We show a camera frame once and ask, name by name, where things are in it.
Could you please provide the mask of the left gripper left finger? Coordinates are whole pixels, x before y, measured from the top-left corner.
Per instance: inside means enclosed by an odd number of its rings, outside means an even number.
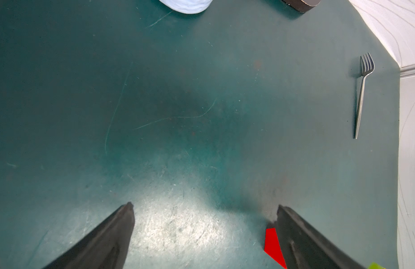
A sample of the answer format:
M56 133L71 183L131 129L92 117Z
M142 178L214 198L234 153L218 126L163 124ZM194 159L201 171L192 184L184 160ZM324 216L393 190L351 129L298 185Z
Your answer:
M135 225L133 204L120 206L46 269L122 269Z

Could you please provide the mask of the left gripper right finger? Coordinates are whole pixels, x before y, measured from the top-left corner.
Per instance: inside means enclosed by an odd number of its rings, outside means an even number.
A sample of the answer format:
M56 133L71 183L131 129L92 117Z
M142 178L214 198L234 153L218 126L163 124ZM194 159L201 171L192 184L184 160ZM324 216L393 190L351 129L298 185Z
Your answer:
M275 228L289 269L364 269L290 207L278 207Z

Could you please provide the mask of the red lego brick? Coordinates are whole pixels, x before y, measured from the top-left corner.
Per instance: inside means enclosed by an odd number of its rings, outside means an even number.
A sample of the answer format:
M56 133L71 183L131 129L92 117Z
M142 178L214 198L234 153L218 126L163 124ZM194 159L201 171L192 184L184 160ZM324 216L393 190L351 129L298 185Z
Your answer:
M282 268L287 269L287 265L280 247L277 231L275 228L266 228L264 252L277 262Z

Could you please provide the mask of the green lego brick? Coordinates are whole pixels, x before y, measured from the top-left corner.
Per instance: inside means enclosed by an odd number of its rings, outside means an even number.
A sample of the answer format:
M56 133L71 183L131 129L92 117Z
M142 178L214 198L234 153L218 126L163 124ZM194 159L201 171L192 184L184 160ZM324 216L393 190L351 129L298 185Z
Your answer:
M378 263L371 263L367 269L386 269L385 267L379 265Z

